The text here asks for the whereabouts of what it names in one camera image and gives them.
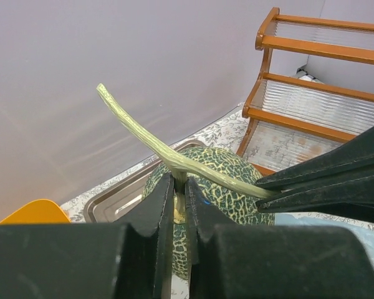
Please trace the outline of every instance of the yellow plastic object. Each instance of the yellow plastic object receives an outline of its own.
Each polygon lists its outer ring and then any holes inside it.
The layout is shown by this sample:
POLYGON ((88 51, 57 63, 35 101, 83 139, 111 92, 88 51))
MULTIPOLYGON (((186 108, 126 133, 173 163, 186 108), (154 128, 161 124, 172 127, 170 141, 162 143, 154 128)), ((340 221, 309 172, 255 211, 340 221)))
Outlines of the yellow plastic object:
POLYGON ((10 216, 0 222, 1 224, 48 224, 70 223, 67 214, 49 199, 37 199, 27 203, 10 216))

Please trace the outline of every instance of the green stem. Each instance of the green stem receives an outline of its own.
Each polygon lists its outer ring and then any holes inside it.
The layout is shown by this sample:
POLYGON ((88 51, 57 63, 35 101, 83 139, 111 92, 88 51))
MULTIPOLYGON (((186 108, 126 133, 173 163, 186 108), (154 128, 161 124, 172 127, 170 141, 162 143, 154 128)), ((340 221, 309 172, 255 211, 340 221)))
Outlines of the green stem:
POLYGON ((122 124, 134 134, 141 142, 156 153, 171 171, 177 183, 184 184, 187 181, 187 173, 193 173, 206 178, 218 185, 228 188, 232 191, 244 194, 246 196, 254 196, 258 198, 267 198, 276 194, 274 191, 265 190, 257 186, 253 186, 237 179, 230 178, 225 174, 221 174, 212 170, 205 165, 183 156, 173 150, 157 137, 152 135, 140 124, 138 124, 112 97, 103 84, 97 87, 98 94, 105 104, 111 109, 113 114, 122 122, 122 124))

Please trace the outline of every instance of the light blue cloth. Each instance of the light blue cloth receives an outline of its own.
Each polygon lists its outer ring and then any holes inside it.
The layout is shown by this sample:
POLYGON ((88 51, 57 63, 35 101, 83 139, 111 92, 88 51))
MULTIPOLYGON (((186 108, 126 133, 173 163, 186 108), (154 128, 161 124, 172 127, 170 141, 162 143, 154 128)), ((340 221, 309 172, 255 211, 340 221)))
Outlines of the light blue cloth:
POLYGON ((316 219, 311 217, 295 218, 289 214, 276 214, 276 225, 335 225, 352 231, 363 244, 374 267, 374 232, 370 229, 347 224, 340 221, 316 219))

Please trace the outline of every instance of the wooden frame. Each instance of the wooden frame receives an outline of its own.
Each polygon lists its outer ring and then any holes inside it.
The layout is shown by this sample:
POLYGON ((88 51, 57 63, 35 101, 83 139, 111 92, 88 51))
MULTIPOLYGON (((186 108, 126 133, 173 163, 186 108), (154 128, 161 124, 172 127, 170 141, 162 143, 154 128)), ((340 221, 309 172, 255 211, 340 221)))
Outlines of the wooden frame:
MULTIPOLYGON (((309 90, 316 90, 318 92, 341 95, 374 103, 374 94, 372 93, 360 92, 358 90, 351 90, 317 82, 309 82, 299 80, 297 78, 269 73, 273 49, 374 65, 374 50, 369 50, 364 47, 346 47, 342 45, 332 45, 321 42, 275 36, 274 32, 278 22, 294 24, 297 26, 314 26, 335 30, 349 30, 353 32, 374 34, 374 24, 336 21, 311 17, 286 16, 280 14, 280 9, 278 7, 273 7, 270 13, 264 19, 256 35, 255 49, 263 50, 263 58, 257 80, 242 109, 242 116, 244 118, 249 118, 249 124, 244 138, 242 139, 242 142, 237 150, 237 154, 239 156, 243 156, 247 150, 248 144, 252 139, 259 121, 265 121, 267 123, 272 123, 296 131, 320 136, 322 138, 338 141, 340 143, 346 143, 355 137, 355 135, 350 133, 326 128, 321 125, 278 115, 276 113, 266 112, 258 107, 253 107, 252 101, 254 98, 256 99, 256 102, 259 99, 259 104, 257 102, 256 105, 261 106, 263 104, 264 97, 261 97, 261 95, 258 94, 258 90, 264 81, 279 82, 287 85, 307 88, 309 90)), ((274 172, 271 169, 267 169, 256 164, 255 167, 257 167, 263 175, 272 174, 274 172)))

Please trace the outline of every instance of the baking pan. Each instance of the baking pan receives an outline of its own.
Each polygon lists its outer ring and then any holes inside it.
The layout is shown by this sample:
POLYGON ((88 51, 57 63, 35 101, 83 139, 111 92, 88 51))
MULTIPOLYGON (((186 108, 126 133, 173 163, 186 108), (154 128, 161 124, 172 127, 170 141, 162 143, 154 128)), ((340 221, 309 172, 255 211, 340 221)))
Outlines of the baking pan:
MULTIPOLYGON (((177 146, 175 150, 181 151, 195 146, 206 145, 199 140, 188 140, 177 146)), ((104 192, 92 197, 84 208, 86 222, 113 222, 133 209, 141 201, 148 176, 160 163, 161 160, 156 159, 104 192)))

